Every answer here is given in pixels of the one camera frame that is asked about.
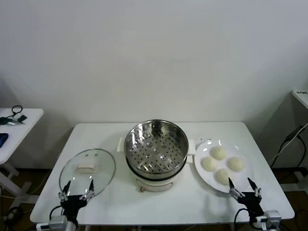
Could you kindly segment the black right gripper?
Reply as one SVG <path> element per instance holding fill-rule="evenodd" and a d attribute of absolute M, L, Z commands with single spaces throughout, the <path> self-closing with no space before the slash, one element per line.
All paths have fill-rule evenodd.
<path fill-rule="evenodd" d="M 240 192 L 238 191 L 231 178 L 229 178 L 229 193 L 233 198 L 238 198 L 238 203 L 246 206 L 249 217 L 255 218 L 262 216 L 264 211 L 260 206 L 261 202 L 261 188 L 258 188 L 254 181 L 248 178 L 249 184 L 254 192 Z"/>

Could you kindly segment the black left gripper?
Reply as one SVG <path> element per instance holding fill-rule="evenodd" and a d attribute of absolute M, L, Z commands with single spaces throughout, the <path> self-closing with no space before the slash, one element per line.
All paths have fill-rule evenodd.
<path fill-rule="evenodd" d="M 83 195 L 70 195 L 67 196 L 70 187 L 70 181 L 64 186 L 64 188 L 58 193 L 60 204 L 64 209 L 64 215 L 68 219 L 76 219 L 78 212 L 81 208 L 87 205 L 87 200 L 90 200 L 94 196 L 94 183 L 90 182 L 89 189 Z"/>

